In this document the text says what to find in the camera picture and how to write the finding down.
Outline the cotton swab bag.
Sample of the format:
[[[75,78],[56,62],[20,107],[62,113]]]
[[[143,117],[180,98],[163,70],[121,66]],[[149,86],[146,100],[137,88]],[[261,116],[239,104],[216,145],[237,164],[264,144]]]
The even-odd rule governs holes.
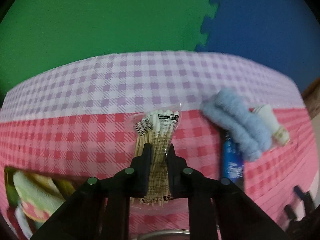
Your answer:
[[[152,146],[146,196],[132,198],[132,204],[163,206],[171,198],[166,158],[181,114],[182,104],[176,103],[150,112],[138,113],[131,118],[130,124],[137,135],[135,156],[142,154],[144,144]]]

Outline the blue black sachet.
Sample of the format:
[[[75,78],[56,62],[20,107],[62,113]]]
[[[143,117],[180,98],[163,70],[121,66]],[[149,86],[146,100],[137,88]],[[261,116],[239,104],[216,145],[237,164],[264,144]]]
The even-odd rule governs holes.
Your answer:
[[[220,177],[228,178],[239,188],[244,188],[244,160],[238,144],[233,140],[230,133],[220,130],[221,160]]]

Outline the steel bowl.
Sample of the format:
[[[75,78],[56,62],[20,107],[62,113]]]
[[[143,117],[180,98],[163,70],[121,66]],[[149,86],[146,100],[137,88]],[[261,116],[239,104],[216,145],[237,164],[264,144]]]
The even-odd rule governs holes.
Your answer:
[[[159,231],[138,235],[133,239],[136,239],[136,240],[189,240],[190,233],[188,230],[182,230],[182,229],[159,230]]]

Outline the red gold tin box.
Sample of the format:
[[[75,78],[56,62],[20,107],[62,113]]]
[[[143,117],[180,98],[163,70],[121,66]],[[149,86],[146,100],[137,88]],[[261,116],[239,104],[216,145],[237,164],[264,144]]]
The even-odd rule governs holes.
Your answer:
[[[44,223],[38,223],[30,218],[28,218],[22,211],[21,201],[18,196],[18,193],[14,187],[13,182],[13,175],[16,171],[19,171],[19,169],[13,168],[13,167],[6,167],[4,169],[5,173],[5,191],[7,194],[7,200],[9,207],[7,208],[7,216],[9,219],[9,222],[12,224],[16,235],[19,239],[30,239],[33,234],[44,224]],[[72,181],[70,179],[66,179],[60,176],[51,177],[53,179],[64,179],[71,181],[73,183],[73,186],[75,190],[79,186],[79,184],[76,181]]]

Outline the white sock pair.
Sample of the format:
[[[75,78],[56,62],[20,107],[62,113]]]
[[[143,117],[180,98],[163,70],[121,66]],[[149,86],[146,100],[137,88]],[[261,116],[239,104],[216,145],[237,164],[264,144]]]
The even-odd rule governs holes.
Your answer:
[[[252,113],[258,115],[269,129],[272,135],[273,146],[277,145],[283,147],[289,143],[290,134],[288,130],[279,123],[272,107],[269,104],[255,107]]]

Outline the light blue fluffy sock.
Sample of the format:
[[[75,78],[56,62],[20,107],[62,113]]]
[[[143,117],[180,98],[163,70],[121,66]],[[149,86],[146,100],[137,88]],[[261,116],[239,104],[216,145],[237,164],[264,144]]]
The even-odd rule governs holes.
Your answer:
[[[204,101],[201,112],[230,133],[245,161],[257,161],[272,146],[271,132],[262,118],[249,111],[242,98],[230,88],[223,88]]]

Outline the pink checkered tablecloth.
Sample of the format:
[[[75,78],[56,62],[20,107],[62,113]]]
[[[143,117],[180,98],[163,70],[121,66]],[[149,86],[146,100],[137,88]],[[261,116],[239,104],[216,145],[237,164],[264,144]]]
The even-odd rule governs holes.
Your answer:
[[[221,53],[110,54],[69,63],[7,92],[1,108],[1,214],[29,239],[87,178],[105,179],[152,144],[152,189],[131,200],[131,235],[187,229],[188,205],[164,179],[165,149],[205,176],[220,175],[221,120],[251,150],[244,189],[279,226],[293,187],[315,194],[319,162],[308,110],[296,84],[261,64]]]

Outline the blue foam mat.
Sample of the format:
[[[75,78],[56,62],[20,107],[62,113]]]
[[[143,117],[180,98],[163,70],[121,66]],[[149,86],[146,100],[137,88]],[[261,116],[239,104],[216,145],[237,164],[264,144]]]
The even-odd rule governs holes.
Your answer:
[[[238,55],[290,77],[303,92],[319,77],[319,22],[303,0],[209,0],[196,51]]]

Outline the green foam mat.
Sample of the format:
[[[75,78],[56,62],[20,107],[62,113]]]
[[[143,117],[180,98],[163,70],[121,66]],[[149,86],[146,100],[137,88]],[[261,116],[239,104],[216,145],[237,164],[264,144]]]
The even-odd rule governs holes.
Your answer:
[[[1,0],[1,97],[55,67],[110,53],[195,50],[214,0]]]

